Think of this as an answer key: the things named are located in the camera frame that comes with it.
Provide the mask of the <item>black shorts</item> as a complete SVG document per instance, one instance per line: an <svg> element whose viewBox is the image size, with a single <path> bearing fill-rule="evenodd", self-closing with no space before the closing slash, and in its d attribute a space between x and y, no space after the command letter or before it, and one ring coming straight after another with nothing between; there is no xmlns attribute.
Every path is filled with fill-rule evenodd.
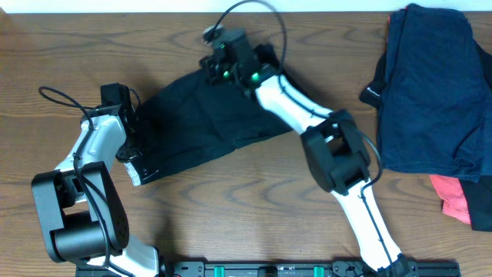
<svg viewBox="0 0 492 277"><path fill-rule="evenodd" d="M135 186L291 131L239 86L210 85L202 69L165 86L136 115L138 155L125 164Z"/></svg>

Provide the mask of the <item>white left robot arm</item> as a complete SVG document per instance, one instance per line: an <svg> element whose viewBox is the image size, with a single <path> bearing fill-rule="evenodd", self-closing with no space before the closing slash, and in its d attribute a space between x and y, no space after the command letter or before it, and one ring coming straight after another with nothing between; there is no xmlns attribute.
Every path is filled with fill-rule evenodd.
<svg viewBox="0 0 492 277"><path fill-rule="evenodd" d="M100 105L83 106L68 95L61 104L78 108L81 133L57 167L32 179L42 237L53 262L70 262L78 276L158 276L158 250L129 230L128 217L111 180L115 161L136 150L135 91L113 83L101 87Z"/></svg>

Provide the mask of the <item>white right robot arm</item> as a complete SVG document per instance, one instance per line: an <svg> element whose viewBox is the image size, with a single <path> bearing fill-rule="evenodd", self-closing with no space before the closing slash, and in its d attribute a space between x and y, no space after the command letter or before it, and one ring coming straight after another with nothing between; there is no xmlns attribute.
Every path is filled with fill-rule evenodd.
<svg viewBox="0 0 492 277"><path fill-rule="evenodd" d="M406 276L411 266L391 238L377 207L368 149L374 143L345 110L332 111L308 98L283 64L261 59L243 29L212 25L203 33L213 53L201 60L212 85L232 82L299 134L316 183L341 205L373 276Z"/></svg>

